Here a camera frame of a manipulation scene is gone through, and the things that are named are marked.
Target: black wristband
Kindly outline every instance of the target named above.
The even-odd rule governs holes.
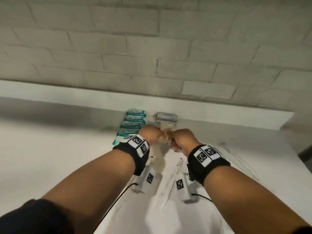
[[[192,150],[188,158],[190,178],[204,184],[206,176],[216,167],[231,164],[221,157],[221,154],[210,145],[199,145]]]
[[[135,162],[134,175],[140,176],[149,158],[149,144],[140,135],[129,135],[113,147],[131,155]]]

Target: black cable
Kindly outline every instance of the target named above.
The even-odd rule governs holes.
[[[96,228],[94,229],[93,233],[96,231],[96,229],[99,227],[99,225],[101,224],[101,222],[103,221],[103,219],[106,217],[106,215],[108,214],[108,212],[112,209],[112,207],[115,205],[115,203],[117,203],[117,201],[120,199],[120,197],[127,191],[127,189],[129,189],[131,186],[133,185],[138,185],[138,183],[132,183],[130,185],[128,185],[128,187],[118,196],[118,198],[115,200],[115,202],[111,205],[111,207],[106,211],[106,213],[104,214],[104,216],[101,218],[99,224],[96,226]]]
[[[204,198],[204,199],[207,199],[207,200],[209,200],[210,202],[212,202],[212,203],[213,203],[213,201],[212,201],[211,199],[208,199],[207,197],[205,197],[205,196],[203,196],[203,195],[200,195],[200,194],[191,194],[191,195],[197,195],[197,196],[200,196],[200,197],[202,197],[202,198]]]

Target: wall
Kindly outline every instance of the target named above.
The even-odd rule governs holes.
[[[312,0],[0,0],[0,78],[292,110],[311,134],[311,27]]]
[[[0,102],[0,215],[41,197],[72,171],[109,151],[123,116],[122,112],[61,104]],[[226,143],[272,192],[312,224],[307,208],[312,205],[312,175],[279,132],[191,120],[180,120],[178,128],[190,128],[204,143]],[[163,180],[175,159],[179,159],[176,153],[166,153]],[[205,194],[202,188],[198,192]],[[219,213],[206,200],[185,205],[173,192],[163,213],[152,201],[129,194],[98,233],[218,233],[223,226]]]

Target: white device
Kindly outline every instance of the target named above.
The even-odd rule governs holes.
[[[175,176],[175,186],[177,194],[181,201],[185,203],[193,203],[198,201],[198,197],[191,195],[196,193],[197,184],[195,181],[190,181],[188,173],[179,172]]]
[[[155,171],[150,165],[146,165],[140,176],[134,182],[137,186],[132,186],[134,192],[141,192],[154,196],[161,182],[162,174]]]

